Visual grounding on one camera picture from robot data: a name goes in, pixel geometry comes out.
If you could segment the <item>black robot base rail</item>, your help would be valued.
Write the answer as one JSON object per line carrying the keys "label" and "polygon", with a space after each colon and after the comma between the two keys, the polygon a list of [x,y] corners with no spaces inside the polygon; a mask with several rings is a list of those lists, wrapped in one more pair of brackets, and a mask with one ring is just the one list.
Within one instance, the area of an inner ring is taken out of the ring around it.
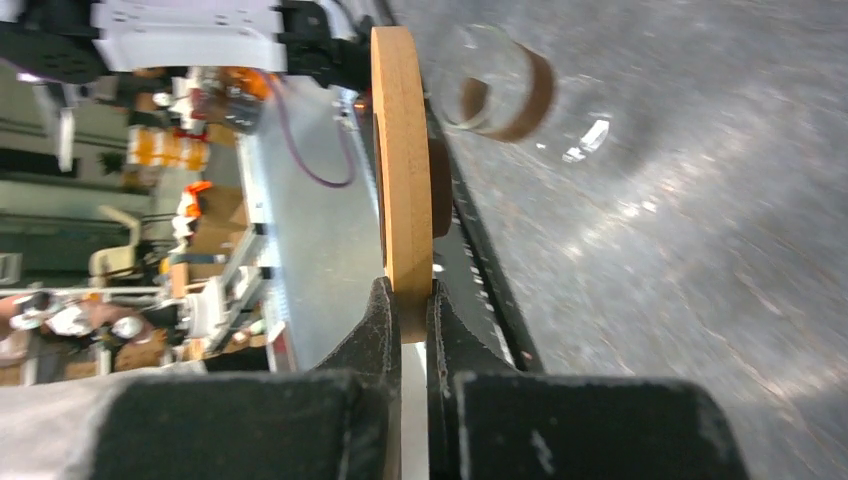
{"label": "black robot base rail", "polygon": [[467,273],[451,271],[445,278],[446,284],[454,291],[452,297],[457,310],[462,312],[466,325],[470,329],[488,332],[491,337],[497,339],[503,358],[516,368],[540,373],[544,369],[543,363],[508,285],[481,214],[472,199],[448,136],[451,133],[468,133],[477,139],[499,141],[443,125],[431,106],[430,80],[438,50],[449,31],[459,25],[465,24],[441,28],[437,35],[439,44],[434,49],[432,64],[422,76],[429,135],[435,150],[434,159],[441,169],[451,175],[449,192],[436,196],[439,200],[452,201],[450,228],[438,238],[436,250],[442,259],[463,261],[468,266]]}

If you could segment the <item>wooden ring dripper stand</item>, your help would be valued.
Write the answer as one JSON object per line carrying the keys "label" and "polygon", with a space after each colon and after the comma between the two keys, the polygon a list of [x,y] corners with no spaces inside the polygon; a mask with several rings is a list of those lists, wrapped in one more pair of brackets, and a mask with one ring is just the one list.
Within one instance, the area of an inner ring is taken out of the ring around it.
{"label": "wooden ring dripper stand", "polygon": [[433,206],[418,54],[403,26],[371,30],[375,160],[384,267],[404,343],[426,339],[432,295]]}

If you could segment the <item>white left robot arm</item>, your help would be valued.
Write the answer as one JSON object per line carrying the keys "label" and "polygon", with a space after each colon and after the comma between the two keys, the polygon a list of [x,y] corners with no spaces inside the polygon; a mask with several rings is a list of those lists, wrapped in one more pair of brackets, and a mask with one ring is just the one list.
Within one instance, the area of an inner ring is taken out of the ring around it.
{"label": "white left robot arm", "polygon": [[370,51],[315,1],[4,1],[1,58],[88,84],[155,67],[246,67],[363,91]]}

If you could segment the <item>glass carafe with wooden band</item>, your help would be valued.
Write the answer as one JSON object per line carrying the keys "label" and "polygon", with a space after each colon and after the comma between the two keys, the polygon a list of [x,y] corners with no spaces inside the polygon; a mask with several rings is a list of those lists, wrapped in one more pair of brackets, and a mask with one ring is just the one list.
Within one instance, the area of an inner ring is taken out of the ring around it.
{"label": "glass carafe with wooden band", "polygon": [[489,24],[445,36],[430,80],[443,125],[504,143],[530,136],[554,103],[554,70],[543,56]]}

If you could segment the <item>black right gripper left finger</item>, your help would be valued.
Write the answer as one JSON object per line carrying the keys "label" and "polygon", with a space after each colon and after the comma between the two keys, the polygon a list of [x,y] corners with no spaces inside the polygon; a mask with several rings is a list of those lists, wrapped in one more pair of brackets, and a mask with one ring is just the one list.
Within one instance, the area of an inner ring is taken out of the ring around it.
{"label": "black right gripper left finger", "polygon": [[89,440],[93,479],[396,479],[400,339],[387,279],[322,362],[287,374],[150,376]]}

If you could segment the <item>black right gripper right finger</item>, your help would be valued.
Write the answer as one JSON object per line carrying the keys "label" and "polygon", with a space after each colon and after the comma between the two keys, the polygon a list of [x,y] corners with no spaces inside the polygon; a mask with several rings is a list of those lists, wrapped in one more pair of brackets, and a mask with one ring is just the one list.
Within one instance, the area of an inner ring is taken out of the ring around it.
{"label": "black right gripper right finger", "polygon": [[745,479],[723,410],[682,379],[522,372],[433,285],[427,310],[434,479]]}

